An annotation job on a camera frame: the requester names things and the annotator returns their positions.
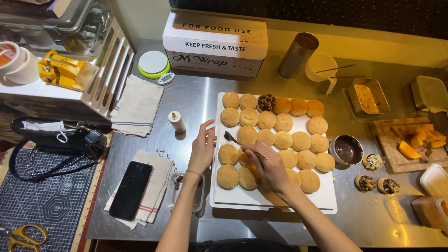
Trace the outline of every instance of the scissors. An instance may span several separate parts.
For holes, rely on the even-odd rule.
[[[30,236],[28,236],[25,233],[25,229],[27,229],[29,227],[37,228],[43,234],[43,241],[37,241],[37,240],[31,238]],[[34,224],[23,225],[22,227],[19,227],[18,229],[15,229],[15,230],[5,228],[5,227],[0,227],[0,235],[9,237],[9,241],[8,241],[9,252],[14,252],[14,247],[17,244],[32,248],[36,252],[40,252],[40,245],[44,244],[48,240],[47,231],[43,227],[34,225]],[[20,241],[17,237],[23,238],[27,242]]]

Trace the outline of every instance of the kitchen towel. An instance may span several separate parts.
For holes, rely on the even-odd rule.
[[[152,130],[163,93],[163,87],[130,75],[111,112],[112,128],[124,135],[146,137]]]
[[[162,199],[168,185],[168,180],[171,173],[176,170],[176,167],[174,167],[174,162],[172,160],[143,150],[139,150],[132,161],[149,164],[153,167],[151,178],[146,187],[142,202],[138,207],[135,220],[127,221],[117,218],[118,221],[129,226],[133,230],[138,223],[146,226],[148,222],[154,222],[155,216],[160,208],[160,204],[162,203]],[[118,183],[114,192],[107,201],[104,210],[109,211],[120,183]]]

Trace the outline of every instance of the spoon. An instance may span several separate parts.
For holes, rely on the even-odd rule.
[[[232,141],[232,142],[237,143],[238,145],[241,145],[238,141],[236,141],[236,140],[233,138],[233,136],[232,136],[228,131],[224,132],[224,138],[225,138],[227,141]],[[267,160],[267,158],[266,158],[265,156],[261,155],[260,153],[258,153],[258,152],[254,152],[254,153],[255,153],[258,157],[263,158],[264,160]]]

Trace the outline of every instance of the black handbag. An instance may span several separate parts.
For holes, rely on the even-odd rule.
[[[38,117],[20,117],[12,121],[10,125],[11,129],[18,134],[23,135],[24,139],[14,148],[13,153],[11,154],[9,159],[9,171],[14,177],[23,181],[39,182],[49,177],[71,174],[89,168],[98,163],[98,159],[103,154],[106,147],[106,137],[88,122],[64,121],[64,128],[73,131],[64,132],[66,142],[61,142],[58,140],[58,136],[61,132],[26,129],[22,123],[23,121],[30,123],[57,122],[55,120],[41,119]],[[26,159],[25,166],[29,177],[24,178],[16,171],[16,158],[20,149],[22,149],[28,141],[32,141],[36,145]],[[69,155],[70,157],[55,167],[45,171],[36,172],[33,169],[33,160],[38,152]],[[85,159],[91,159],[91,162],[69,171],[58,172],[65,167],[74,165]]]

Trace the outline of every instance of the dark wall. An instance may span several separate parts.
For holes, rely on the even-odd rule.
[[[169,0],[172,8],[448,39],[448,0]]]

